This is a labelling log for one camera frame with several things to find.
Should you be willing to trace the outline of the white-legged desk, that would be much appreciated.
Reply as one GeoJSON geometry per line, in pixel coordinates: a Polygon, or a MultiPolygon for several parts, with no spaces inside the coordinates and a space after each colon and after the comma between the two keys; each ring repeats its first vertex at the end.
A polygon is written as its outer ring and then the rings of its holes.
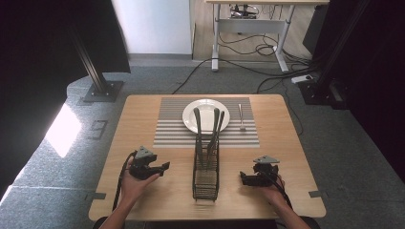
{"type": "Polygon", "coordinates": [[[204,0],[213,6],[214,41],[212,48],[211,70],[219,70],[219,37],[222,32],[246,33],[276,33],[279,35],[277,46],[273,48],[279,67],[283,73],[288,66],[283,55],[283,47],[287,38],[289,26],[296,6],[324,6],[330,0],[204,0]],[[285,20],[272,19],[226,19],[221,18],[222,5],[286,5],[289,6],[288,17],[285,20]]]}

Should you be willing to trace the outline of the dark-handled utensil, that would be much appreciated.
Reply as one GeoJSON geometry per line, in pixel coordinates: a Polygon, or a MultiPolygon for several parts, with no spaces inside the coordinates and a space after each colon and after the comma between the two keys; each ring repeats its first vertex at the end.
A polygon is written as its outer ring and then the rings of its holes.
{"type": "Polygon", "coordinates": [[[218,121],[219,121],[219,116],[220,116],[220,110],[218,108],[214,109],[214,122],[213,122],[213,131],[212,131],[212,135],[210,138],[210,141],[207,145],[207,159],[210,159],[211,156],[211,152],[212,152],[212,147],[215,141],[215,134],[217,131],[217,125],[218,125],[218,121]]]}

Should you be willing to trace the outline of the person's right hand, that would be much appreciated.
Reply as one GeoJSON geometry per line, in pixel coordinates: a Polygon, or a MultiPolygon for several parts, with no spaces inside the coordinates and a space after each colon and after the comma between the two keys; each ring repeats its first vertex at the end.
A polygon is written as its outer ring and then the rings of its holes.
{"type": "Polygon", "coordinates": [[[278,177],[276,185],[268,187],[259,187],[258,190],[265,197],[265,199],[268,201],[270,205],[272,205],[275,208],[280,208],[288,206],[287,201],[283,197],[283,194],[278,189],[278,186],[283,188],[284,185],[285,182],[282,180],[281,177],[278,177]]]}

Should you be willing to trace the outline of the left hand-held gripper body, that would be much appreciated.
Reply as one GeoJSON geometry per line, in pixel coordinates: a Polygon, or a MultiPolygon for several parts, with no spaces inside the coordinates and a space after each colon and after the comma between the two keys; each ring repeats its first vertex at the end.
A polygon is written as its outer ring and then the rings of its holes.
{"type": "Polygon", "coordinates": [[[157,174],[159,170],[155,167],[150,167],[149,164],[157,160],[157,156],[146,149],[143,146],[140,146],[135,155],[133,161],[131,162],[129,168],[129,174],[132,177],[135,177],[140,180],[145,180],[150,176],[157,174]]]}

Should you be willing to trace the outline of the grey striped placemat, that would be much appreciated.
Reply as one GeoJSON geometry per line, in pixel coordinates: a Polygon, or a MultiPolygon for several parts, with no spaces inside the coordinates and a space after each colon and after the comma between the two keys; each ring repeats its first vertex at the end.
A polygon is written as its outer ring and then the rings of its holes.
{"type": "MultiPolygon", "coordinates": [[[[193,148],[197,134],[188,130],[182,121],[182,112],[191,102],[207,97],[164,97],[155,131],[155,148],[193,148]]],[[[260,140],[248,97],[214,97],[223,103],[230,113],[230,121],[219,133],[222,148],[259,148],[260,140]],[[240,130],[238,104],[242,104],[245,131],[240,130]]]]}

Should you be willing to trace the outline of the person's left hand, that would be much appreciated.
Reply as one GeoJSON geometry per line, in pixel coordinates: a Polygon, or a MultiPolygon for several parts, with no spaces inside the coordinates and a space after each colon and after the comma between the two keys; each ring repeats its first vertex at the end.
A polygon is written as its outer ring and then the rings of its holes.
{"type": "Polygon", "coordinates": [[[147,186],[153,183],[158,177],[150,176],[145,180],[139,180],[129,174],[132,160],[129,160],[124,169],[121,180],[121,199],[134,199],[137,201],[147,186]]]}

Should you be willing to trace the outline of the black metal stand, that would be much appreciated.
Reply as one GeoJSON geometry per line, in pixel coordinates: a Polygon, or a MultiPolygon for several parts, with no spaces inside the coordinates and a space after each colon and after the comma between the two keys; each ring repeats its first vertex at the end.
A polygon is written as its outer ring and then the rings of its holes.
{"type": "Polygon", "coordinates": [[[115,102],[119,91],[123,85],[122,81],[108,81],[94,65],[91,56],[88,54],[86,47],[79,37],[75,26],[69,26],[69,35],[71,36],[75,49],[80,57],[80,60],[91,77],[93,84],[82,98],[85,103],[93,102],[115,102]]]}
{"type": "Polygon", "coordinates": [[[353,30],[371,0],[330,0],[324,7],[325,17],[315,47],[313,64],[315,81],[299,83],[301,94],[308,105],[328,105],[332,94],[330,85],[338,61],[343,59],[343,50],[353,30]]]}

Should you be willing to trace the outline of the grey floor socket cover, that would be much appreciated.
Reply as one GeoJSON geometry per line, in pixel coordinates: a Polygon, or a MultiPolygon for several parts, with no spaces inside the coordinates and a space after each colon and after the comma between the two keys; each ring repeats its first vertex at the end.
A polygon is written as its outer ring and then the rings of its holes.
{"type": "Polygon", "coordinates": [[[94,140],[101,139],[106,130],[107,124],[107,120],[95,120],[92,123],[89,138],[94,140]]]}

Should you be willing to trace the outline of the white round plate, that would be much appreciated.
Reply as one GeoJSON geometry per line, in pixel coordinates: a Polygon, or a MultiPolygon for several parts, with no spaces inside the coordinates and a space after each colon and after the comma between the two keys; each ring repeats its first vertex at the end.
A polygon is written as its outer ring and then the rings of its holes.
{"type": "Polygon", "coordinates": [[[198,132],[198,125],[194,115],[194,109],[200,110],[201,127],[203,134],[209,134],[214,126],[214,110],[219,109],[224,112],[224,119],[220,131],[223,131],[230,121],[230,113],[226,106],[214,99],[199,99],[189,103],[182,112],[182,121],[185,127],[193,133],[198,132]]]}

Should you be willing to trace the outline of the silver fork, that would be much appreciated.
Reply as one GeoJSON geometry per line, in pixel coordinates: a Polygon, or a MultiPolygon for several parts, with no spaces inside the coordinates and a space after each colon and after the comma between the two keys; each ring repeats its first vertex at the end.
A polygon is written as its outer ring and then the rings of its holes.
{"type": "Polygon", "coordinates": [[[244,113],[242,104],[238,104],[239,107],[239,115],[240,115],[240,130],[245,131],[245,121],[244,121],[244,113]]]}

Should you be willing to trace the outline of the white power strip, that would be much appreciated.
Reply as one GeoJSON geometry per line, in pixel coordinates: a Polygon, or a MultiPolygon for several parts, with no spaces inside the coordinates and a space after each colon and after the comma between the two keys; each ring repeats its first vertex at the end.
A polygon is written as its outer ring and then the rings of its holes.
{"type": "Polygon", "coordinates": [[[313,77],[310,74],[305,74],[305,75],[292,77],[291,78],[291,83],[296,84],[296,83],[299,83],[299,82],[310,81],[312,79],[313,79],[313,77]]]}

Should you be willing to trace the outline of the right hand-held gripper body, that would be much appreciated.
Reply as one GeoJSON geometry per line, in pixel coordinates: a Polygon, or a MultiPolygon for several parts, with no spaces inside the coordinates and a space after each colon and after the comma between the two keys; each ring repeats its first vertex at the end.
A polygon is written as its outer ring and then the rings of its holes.
{"type": "Polygon", "coordinates": [[[259,156],[253,160],[253,171],[256,174],[254,185],[266,187],[273,185],[278,179],[279,160],[271,156],[259,156]]]}

